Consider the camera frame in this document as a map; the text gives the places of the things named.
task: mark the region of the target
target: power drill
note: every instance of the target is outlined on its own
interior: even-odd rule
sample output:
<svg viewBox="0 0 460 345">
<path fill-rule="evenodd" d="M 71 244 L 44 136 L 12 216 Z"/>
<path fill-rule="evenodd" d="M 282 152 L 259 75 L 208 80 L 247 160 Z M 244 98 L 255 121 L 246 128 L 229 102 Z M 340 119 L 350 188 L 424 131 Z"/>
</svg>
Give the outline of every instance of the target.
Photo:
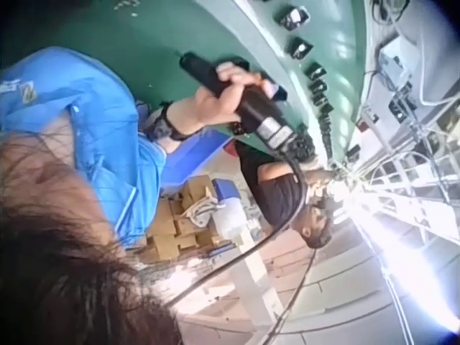
<svg viewBox="0 0 460 345">
<path fill-rule="evenodd" d="M 230 82 L 219 79 L 216 68 L 209 61 L 187 52 L 180 58 L 180 67 L 205 86 L 216 97 L 230 86 Z M 314 155 L 305 157 L 305 138 L 298 136 L 283 119 L 281 110 L 275 102 L 265 95 L 258 86 L 247 86 L 241 102 L 236 109 L 241 122 L 249 132 L 254 132 L 267 148 L 281 156 L 288 155 L 299 161 L 311 160 Z"/>
</svg>

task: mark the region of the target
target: shirt logo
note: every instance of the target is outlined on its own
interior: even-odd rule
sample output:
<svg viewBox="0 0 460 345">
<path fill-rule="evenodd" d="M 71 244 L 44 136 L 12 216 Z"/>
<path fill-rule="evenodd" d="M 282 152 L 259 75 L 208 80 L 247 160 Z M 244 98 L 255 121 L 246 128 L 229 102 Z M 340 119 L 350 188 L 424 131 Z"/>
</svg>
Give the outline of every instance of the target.
<svg viewBox="0 0 460 345">
<path fill-rule="evenodd" d="M 27 81 L 26 83 L 21 84 L 19 89 L 21 90 L 23 104 L 30 104 L 37 99 L 37 93 L 35 92 L 33 81 Z"/>
</svg>

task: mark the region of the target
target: green table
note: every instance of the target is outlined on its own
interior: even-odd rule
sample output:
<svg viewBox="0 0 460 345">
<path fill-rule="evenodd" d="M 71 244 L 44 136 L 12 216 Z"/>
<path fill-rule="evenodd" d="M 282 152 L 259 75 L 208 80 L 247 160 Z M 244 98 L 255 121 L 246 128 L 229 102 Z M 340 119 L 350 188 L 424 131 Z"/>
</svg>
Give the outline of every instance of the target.
<svg viewBox="0 0 460 345">
<path fill-rule="evenodd" d="M 30 9 L 4 33 L 2 65 L 41 47 L 70 47 L 103 61 L 137 98 L 157 104 L 189 96 L 197 87 L 179 69 L 178 53 L 193 50 L 210 60 L 240 55 L 287 90 L 288 102 L 281 105 L 287 120 L 292 125 L 307 124 L 318 146 L 317 113 L 309 101 L 304 75 L 308 65 L 317 60 L 328 71 L 327 96 L 335 108 L 331 113 L 334 157 L 343 157 L 354 130 L 363 83 L 363 1 L 129 0 L 121 4 L 93 1 L 63 15 Z M 278 26 L 273 17 L 287 4 L 304 5 L 310 23 L 294 32 Z M 282 52 L 295 36 L 314 44 L 301 62 Z M 246 140 L 264 149 L 257 138 Z"/>
</svg>

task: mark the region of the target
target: stacked cardboard boxes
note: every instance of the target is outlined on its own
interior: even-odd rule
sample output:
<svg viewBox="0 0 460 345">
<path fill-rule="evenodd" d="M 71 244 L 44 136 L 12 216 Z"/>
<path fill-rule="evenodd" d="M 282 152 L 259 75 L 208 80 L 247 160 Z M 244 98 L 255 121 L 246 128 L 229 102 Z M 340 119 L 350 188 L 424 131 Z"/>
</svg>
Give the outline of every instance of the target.
<svg viewBox="0 0 460 345">
<path fill-rule="evenodd" d="M 216 196 L 209 176 L 191 178 L 175 195 L 174 200 L 161 198 L 157 213 L 147 230 L 145 240 L 138 247 L 139 258 L 146 264 L 177 259 L 192 251 L 211 250 L 227 241 L 222 241 L 212 222 L 205 227 L 196 226 L 185 216 L 185 211 L 206 196 L 206 189 Z"/>
</svg>

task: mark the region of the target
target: person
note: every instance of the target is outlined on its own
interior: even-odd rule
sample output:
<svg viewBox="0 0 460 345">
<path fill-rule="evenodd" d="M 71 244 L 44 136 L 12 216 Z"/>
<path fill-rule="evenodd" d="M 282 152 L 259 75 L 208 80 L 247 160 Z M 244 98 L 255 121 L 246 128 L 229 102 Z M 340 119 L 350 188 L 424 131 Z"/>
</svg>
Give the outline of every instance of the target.
<svg viewBox="0 0 460 345">
<path fill-rule="evenodd" d="M 268 224 L 276 229 L 288 220 L 298 205 L 300 189 L 292 169 L 286 162 L 280 162 L 271 155 L 259 151 L 239 140 L 234 142 L 239 156 L 241 173 L 251 190 L 256 204 Z M 331 240 L 333 219 L 330 202 L 322 193 L 333 173 L 327 170 L 312 170 L 317 164 L 303 164 L 305 179 L 309 185 L 309 200 L 293 219 L 290 228 L 299 233 L 312 249 L 326 246 Z"/>
<path fill-rule="evenodd" d="M 2 71 L 7 344 L 181 344 L 175 315 L 146 293 L 125 249 L 154 217 L 167 154 L 238 121 L 244 87 L 259 82 L 231 63 L 216 70 L 231 82 L 220 98 L 199 88 L 142 124 L 124 82 L 79 52 L 49 47 Z"/>
</svg>

